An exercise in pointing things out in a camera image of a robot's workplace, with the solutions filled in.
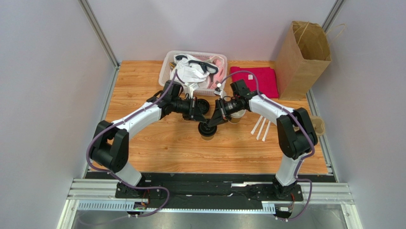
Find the black coffee cup lid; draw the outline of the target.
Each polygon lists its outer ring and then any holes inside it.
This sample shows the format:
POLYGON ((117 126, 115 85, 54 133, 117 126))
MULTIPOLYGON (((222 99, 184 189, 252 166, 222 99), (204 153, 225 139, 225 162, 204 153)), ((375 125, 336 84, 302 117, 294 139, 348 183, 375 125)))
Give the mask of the black coffee cup lid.
POLYGON ((217 132, 217 126, 209 127, 207 123, 199 123, 198 131, 201 136, 211 137, 214 136, 215 133, 217 132))

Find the paper coffee cup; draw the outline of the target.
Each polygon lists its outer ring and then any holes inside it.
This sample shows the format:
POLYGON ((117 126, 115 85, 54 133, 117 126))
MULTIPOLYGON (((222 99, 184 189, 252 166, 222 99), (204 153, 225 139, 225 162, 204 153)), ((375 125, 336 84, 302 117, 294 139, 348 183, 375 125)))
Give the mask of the paper coffee cup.
POLYGON ((205 141, 210 141, 214 138, 214 135, 207 136, 207 135, 201 135, 202 139, 205 141))
POLYGON ((237 123, 239 123, 239 122, 241 121, 241 119, 243 118, 243 116, 245 115, 245 113, 246 113, 246 110, 245 110, 245 109, 240 110, 240 111, 235 112, 235 113, 232 113, 232 114, 230 115, 231 119, 229 120, 229 122, 230 122, 231 124, 237 124, 237 123))

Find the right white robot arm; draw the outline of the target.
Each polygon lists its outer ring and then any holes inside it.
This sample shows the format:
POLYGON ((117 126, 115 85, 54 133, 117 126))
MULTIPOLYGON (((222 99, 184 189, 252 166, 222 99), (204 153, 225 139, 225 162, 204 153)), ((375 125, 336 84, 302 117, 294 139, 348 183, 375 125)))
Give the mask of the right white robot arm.
POLYGON ((282 106, 259 91, 252 91, 244 80, 231 83, 231 100, 218 99, 208 127, 215 127, 231 120, 231 115, 247 110, 274 123, 277 127, 282 161, 273 180, 279 192, 292 189, 298 181, 298 171, 303 160, 315 153, 318 138, 308 112, 304 108, 282 106))

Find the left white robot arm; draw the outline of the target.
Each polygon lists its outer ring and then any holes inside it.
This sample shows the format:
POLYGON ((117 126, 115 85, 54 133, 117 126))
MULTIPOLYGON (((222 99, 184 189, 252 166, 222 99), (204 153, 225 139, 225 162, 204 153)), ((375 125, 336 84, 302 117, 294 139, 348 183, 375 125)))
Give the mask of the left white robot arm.
POLYGON ((171 113, 181 114, 184 120, 207 121, 209 102, 189 94, 181 98, 182 91, 180 83, 168 80, 161 91, 136 111, 114 122, 99 122, 86 152, 88 162, 103 166, 105 172, 113 173, 129 187, 137 186, 142 174, 128 161, 129 143, 136 134, 171 113))

